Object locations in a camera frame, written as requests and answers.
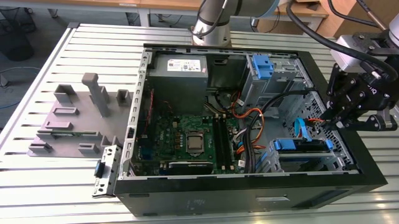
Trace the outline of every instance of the blue plastic clip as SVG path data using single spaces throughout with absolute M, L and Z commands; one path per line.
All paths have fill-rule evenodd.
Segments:
M 254 67 L 258 72 L 258 78 L 259 79 L 270 79 L 274 71 L 275 71 L 275 64 L 270 61 L 267 55 L 254 55 Z
M 302 136 L 306 138 L 306 140 L 313 141 L 313 138 L 310 137 L 310 135 L 307 133 L 305 120 L 302 118 L 295 119 L 294 129 L 295 129 L 295 136 L 299 135 L 299 130 L 301 130 L 302 131 Z
M 326 145 L 327 145 L 327 147 L 329 147 L 330 150 L 334 149 L 334 143 L 333 143 L 333 141 L 330 139 L 326 140 Z
M 279 139 L 278 140 L 282 150 L 295 150 L 297 146 L 293 139 Z
M 261 164 L 262 164 L 263 160 L 266 159 L 266 157 L 267 157 L 267 152 L 265 152 L 262 157 L 259 158 L 259 161 L 255 164 L 255 170 L 258 170 L 258 167 L 261 166 Z

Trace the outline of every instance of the blue cable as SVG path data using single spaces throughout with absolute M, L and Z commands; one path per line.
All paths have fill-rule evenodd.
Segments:
M 3 106 L 3 107 L 0 107 L 0 109 L 6 109 L 6 108 L 8 108 L 8 107 L 12 107 L 12 106 L 15 106 L 16 104 L 19 104 L 20 103 L 20 101 L 19 102 L 16 102 L 15 104 L 12 104 L 12 105 L 8 105 L 8 106 Z

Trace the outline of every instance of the metal worktable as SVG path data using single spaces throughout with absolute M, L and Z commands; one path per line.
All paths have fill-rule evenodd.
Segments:
M 329 49 L 306 36 L 233 32 L 234 47 L 310 51 L 326 77 L 334 64 Z M 80 83 L 99 73 L 108 91 L 134 89 L 143 43 L 190 44 L 185 29 L 82 24 L 68 28 L 0 134 L 2 223 L 120 221 L 197 223 L 399 223 L 399 131 L 359 132 L 389 185 L 355 194 L 318 210 L 135 218 L 114 199 L 92 199 L 95 159 L 31 158 L 26 155 L 51 110 L 59 84 Z

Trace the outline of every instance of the metal bracket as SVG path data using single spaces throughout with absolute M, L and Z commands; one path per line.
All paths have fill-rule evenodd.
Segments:
M 95 168 L 95 192 L 92 198 L 112 198 L 116 183 L 119 161 L 122 157 L 122 149 L 118 145 L 108 146 L 104 149 L 103 157 Z

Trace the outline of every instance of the red wire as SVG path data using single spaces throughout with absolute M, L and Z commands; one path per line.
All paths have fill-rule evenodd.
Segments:
M 151 103 L 150 103 L 150 110 L 148 110 L 148 114 L 147 114 L 146 127 L 144 127 L 143 133 L 146 133 L 146 131 L 147 131 L 148 121 L 150 121 L 151 114 L 152 114 L 152 103 L 154 103 L 154 90 L 151 90 Z
M 309 121 L 313 121 L 313 120 L 325 122 L 325 120 L 323 120 L 323 119 L 319 119 L 319 118 L 310 118 L 310 119 L 309 119 Z

